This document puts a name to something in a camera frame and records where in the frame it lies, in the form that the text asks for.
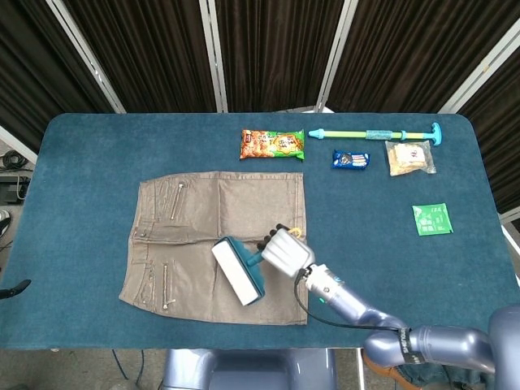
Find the teal lint roller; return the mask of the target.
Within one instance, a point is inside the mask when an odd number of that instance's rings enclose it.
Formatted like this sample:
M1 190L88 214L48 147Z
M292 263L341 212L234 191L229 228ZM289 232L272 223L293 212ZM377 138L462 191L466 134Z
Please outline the teal lint roller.
M232 236L220 239L211 249L216 262L243 306L251 305L265 296L265 280L259 266L262 261L267 261L291 278L302 268L302 265L297 265L293 260L280 258L271 252L268 253L268 258L263 256L270 241L278 235L279 231L286 231L297 241L302 236L299 227L288 228L279 223L276 229L271 229L270 233L256 244L255 253L251 252L244 242Z

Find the green sachet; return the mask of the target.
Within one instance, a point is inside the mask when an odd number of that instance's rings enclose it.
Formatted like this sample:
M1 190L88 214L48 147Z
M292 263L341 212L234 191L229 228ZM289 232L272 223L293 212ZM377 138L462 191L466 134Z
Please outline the green sachet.
M453 233L448 208L445 203L412 206L419 236Z

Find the silver robot torso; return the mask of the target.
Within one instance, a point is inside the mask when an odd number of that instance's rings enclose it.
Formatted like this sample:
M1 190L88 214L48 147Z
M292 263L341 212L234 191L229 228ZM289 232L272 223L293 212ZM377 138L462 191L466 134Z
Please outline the silver robot torso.
M160 390L337 390L332 349L169 349Z

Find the dark folding screen panel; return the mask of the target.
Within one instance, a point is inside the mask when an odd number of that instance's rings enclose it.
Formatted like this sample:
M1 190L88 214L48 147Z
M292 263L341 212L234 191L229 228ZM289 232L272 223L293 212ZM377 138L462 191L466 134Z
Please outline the dark folding screen panel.
M520 18L440 108L471 121L501 214L520 207Z
M112 111L46 0L0 0L0 126L38 151L57 115Z
M198 0L63 0L128 113L215 112Z
M345 0L214 0L231 112L313 106Z
M520 18L520 0L359 0L327 107L436 113Z

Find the blue cookie pack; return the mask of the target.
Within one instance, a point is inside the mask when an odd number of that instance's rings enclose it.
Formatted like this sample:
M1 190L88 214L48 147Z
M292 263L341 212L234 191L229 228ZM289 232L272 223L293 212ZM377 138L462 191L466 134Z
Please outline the blue cookie pack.
M331 167L345 170L365 170L370 163L368 153L354 153L335 149L332 154Z

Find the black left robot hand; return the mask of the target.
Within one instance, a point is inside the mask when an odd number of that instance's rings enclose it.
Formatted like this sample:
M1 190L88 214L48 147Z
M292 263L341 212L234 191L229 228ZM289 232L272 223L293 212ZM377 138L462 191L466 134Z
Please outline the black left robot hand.
M30 279L24 279L13 288L0 289L0 300L8 299L21 294L31 283L32 281Z

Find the orange green snack bag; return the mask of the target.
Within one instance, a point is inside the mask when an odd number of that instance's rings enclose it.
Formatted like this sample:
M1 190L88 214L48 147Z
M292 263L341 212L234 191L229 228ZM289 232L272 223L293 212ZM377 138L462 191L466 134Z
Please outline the orange green snack bag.
M244 129L240 139L240 157L305 159L305 132L277 132Z

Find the grey-brown zippered skirt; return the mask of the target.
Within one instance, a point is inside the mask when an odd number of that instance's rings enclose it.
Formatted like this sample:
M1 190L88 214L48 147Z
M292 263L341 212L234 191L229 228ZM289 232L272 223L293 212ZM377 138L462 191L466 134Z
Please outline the grey-brown zippered skirt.
M243 305L211 251L225 236L255 250L277 224L306 227L301 173L210 171L142 182L119 297L177 319L304 325L303 287L261 262L265 294Z

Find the clear bag of bread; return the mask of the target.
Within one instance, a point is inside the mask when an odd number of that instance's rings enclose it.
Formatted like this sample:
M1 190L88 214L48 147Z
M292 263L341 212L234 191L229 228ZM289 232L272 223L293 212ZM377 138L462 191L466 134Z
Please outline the clear bag of bread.
M385 142L390 176L401 176L413 171L435 174L436 167L429 141Z

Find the green teal water pump toy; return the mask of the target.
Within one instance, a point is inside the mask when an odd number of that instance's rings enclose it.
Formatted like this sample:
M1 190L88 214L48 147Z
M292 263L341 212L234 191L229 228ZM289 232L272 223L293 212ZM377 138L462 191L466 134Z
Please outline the green teal water pump toy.
M404 130L366 130L366 131L341 131L341 130L325 130L323 128L308 131L308 136L322 140L324 138L353 138L365 139L369 141L414 141L424 140L431 141L434 146L438 146L442 142L442 132L440 125L434 122L431 125L430 132L406 132Z

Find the brown leather shoe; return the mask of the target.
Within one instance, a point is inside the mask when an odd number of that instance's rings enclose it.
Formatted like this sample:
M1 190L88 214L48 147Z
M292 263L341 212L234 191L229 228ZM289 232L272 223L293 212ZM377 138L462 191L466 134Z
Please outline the brown leather shoe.
M399 384L407 384L407 381L396 367L383 367L375 364L373 361L370 360L365 351L362 351L362 360L368 366L368 368L375 372L377 375L394 379Z

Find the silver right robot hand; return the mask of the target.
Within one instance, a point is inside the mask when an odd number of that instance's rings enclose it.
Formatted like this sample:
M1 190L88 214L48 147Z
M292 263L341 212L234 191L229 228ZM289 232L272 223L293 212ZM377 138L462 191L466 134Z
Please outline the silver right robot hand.
M315 264L314 251L301 239L298 227L289 228L278 223L257 248L263 260L292 279Z

